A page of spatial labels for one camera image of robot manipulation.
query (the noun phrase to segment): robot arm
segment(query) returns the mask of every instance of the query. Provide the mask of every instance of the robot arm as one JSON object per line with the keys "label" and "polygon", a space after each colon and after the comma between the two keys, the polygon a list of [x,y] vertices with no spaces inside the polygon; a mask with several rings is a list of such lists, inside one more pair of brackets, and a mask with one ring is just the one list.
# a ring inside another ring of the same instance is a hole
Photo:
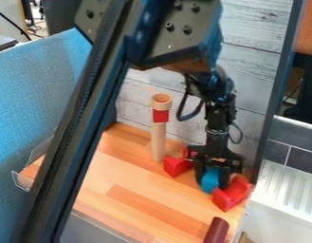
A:
{"label": "robot arm", "polygon": [[[29,192],[14,242],[59,241],[130,65],[147,69],[196,57],[205,59],[209,70],[215,70],[222,41],[218,25],[221,12],[219,0],[83,1],[76,25],[93,49]],[[211,122],[214,127],[207,127],[208,134],[215,132],[208,136],[207,144],[215,148],[209,157],[205,146],[190,148],[202,159],[203,154],[206,159],[232,159],[225,130],[235,116],[232,81],[213,75],[213,71],[192,74],[185,68],[182,73],[189,79],[188,93],[195,95],[198,90],[207,117],[222,118]],[[207,98],[208,92],[213,99]],[[217,142],[219,134],[224,136]],[[196,164],[206,169],[207,162]]]}

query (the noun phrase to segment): transparent acrylic sheet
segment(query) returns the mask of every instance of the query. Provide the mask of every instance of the transparent acrylic sheet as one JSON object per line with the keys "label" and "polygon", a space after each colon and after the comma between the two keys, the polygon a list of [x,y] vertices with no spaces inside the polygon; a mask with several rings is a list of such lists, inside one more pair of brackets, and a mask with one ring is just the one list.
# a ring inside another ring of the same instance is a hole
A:
{"label": "transparent acrylic sheet", "polygon": [[[27,162],[26,166],[24,167],[24,169],[29,167],[30,164],[32,164],[34,161],[36,161],[37,159],[39,159],[40,157],[42,157],[46,153],[49,145],[51,144],[51,142],[53,140],[53,138],[54,138],[54,135],[49,137],[48,139],[44,140],[43,142],[41,142],[39,145],[37,145],[31,151],[28,162]],[[33,179],[28,178],[28,177],[22,175],[21,172],[18,173],[16,171],[11,171],[11,176],[12,176],[12,180],[13,180],[13,183],[15,184],[15,186],[17,186],[18,188],[20,188],[26,192],[30,191],[31,186],[34,182]]]}

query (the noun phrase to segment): white wall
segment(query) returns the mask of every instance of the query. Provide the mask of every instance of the white wall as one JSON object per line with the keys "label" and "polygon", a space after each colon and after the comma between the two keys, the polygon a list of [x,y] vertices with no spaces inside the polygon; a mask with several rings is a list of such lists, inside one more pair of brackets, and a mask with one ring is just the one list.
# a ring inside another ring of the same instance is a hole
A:
{"label": "white wall", "polygon": [[[23,30],[27,29],[20,0],[0,0],[0,11]],[[25,42],[28,40],[24,35],[20,34],[17,28],[12,26],[2,17],[0,17],[0,35],[15,38],[19,42]]]}

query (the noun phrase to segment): wooden table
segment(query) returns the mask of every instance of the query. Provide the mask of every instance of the wooden table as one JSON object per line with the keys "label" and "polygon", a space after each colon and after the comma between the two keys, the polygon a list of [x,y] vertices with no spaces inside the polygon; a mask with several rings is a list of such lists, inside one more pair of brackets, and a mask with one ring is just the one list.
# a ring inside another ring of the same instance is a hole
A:
{"label": "wooden table", "polygon": [[[167,153],[179,156],[182,143],[169,140]],[[201,192],[191,170],[171,178],[152,161],[150,134],[116,123],[103,134],[74,210],[140,242],[202,242],[214,216],[229,223],[232,240],[245,203],[223,213]],[[22,172],[35,178],[42,160]]]}

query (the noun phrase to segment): black cable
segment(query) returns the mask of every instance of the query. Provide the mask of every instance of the black cable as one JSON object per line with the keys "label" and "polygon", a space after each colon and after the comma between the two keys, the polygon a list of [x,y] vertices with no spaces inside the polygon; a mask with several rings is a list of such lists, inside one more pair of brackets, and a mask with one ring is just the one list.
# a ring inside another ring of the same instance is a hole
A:
{"label": "black cable", "polygon": [[42,39],[44,39],[44,38],[45,38],[44,36],[39,35],[39,34],[30,33],[30,35],[34,35],[34,36],[37,36],[37,37],[42,38]]}
{"label": "black cable", "polygon": [[302,87],[302,85],[303,85],[303,81],[301,81],[301,83],[290,93],[290,95],[288,95],[288,96],[283,100],[283,103],[285,103],[292,95],[294,95],[295,92],[298,91],[300,87]]}
{"label": "black cable", "polygon": [[28,35],[26,32],[24,32],[24,30],[23,30],[22,28],[20,28],[17,24],[15,24],[12,20],[10,20],[10,19],[9,19],[4,13],[2,13],[1,11],[0,11],[0,16],[3,17],[3,18],[4,18],[6,21],[8,21],[10,24],[12,24],[15,28],[17,28],[17,29],[21,32],[21,34],[24,34],[24,35],[26,36],[26,38],[28,38],[28,40],[31,41],[29,35]]}

